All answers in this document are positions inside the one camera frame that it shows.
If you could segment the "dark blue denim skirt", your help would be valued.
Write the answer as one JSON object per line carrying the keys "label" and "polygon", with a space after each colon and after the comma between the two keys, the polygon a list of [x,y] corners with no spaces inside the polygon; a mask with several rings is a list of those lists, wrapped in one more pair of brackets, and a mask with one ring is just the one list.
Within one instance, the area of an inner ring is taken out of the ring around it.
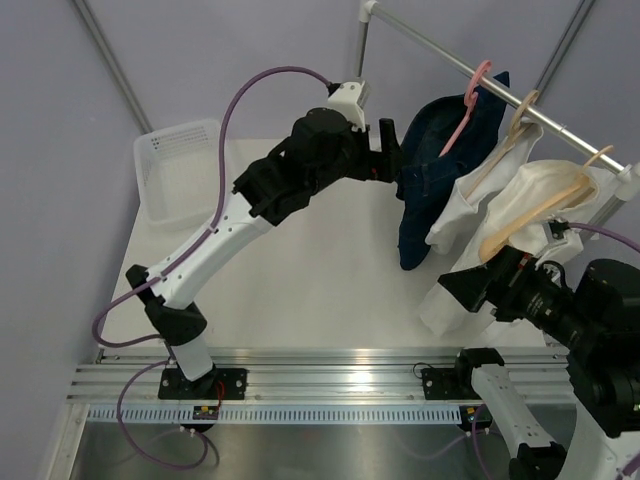
{"label": "dark blue denim skirt", "polygon": [[402,141],[396,197],[404,202],[398,231],[399,263],[404,270],[418,267],[429,253],[426,236],[444,210],[455,180],[477,168],[498,142],[507,104],[480,86],[474,92],[476,106],[446,154],[441,151],[466,113],[462,94],[422,107]]}

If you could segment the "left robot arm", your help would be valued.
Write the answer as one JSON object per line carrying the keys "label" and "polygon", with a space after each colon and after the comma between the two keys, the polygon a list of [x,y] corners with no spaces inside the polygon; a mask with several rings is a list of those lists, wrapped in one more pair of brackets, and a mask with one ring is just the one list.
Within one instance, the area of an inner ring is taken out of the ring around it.
{"label": "left robot arm", "polygon": [[309,206],[313,196],[343,179],[391,183],[402,151],[395,124],[379,122],[380,150],[368,128],[358,128],[338,111],[314,108],[298,119],[288,137],[266,157],[253,161],[234,181],[223,211],[213,216],[168,260],[134,265],[129,285],[181,374],[181,386],[195,398],[215,388],[215,363],[204,332],[207,321],[195,304],[203,286],[252,241]]}

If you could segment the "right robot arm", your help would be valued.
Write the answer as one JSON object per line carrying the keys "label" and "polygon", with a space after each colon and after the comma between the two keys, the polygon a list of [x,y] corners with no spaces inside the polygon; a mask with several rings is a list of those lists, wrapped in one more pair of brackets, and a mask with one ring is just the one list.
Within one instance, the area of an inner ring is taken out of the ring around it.
{"label": "right robot arm", "polygon": [[477,395],[491,414],[510,452],[510,478],[632,479],[639,473],[639,271],[596,259],[571,290],[551,279],[548,265],[505,246],[438,282],[465,310],[490,303],[497,321],[527,320],[567,348],[577,400],[569,447],[539,425],[495,349],[461,350],[455,387]]}

